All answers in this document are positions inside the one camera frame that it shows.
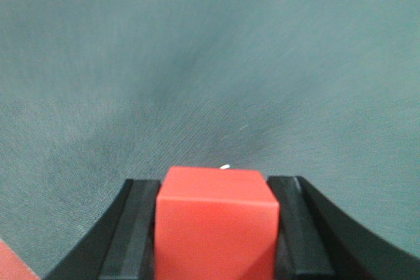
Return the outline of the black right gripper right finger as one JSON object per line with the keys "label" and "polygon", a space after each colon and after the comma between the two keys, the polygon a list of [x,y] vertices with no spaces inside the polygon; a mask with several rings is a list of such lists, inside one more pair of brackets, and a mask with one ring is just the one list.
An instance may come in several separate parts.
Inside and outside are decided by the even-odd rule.
{"label": "black right gripper right finger", "polygon": [[275,279],[418,279],[419,259],[365,228],[307,179],[270,176],[280,203]]}

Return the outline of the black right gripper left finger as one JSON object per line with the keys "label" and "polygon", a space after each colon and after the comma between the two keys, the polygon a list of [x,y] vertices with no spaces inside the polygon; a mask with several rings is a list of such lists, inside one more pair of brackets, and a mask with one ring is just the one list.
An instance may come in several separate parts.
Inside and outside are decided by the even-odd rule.
{"label": "black right gripper left finger", "polygon": [[127,179],[112,204],[45,279],[153,279],[158,180]]}

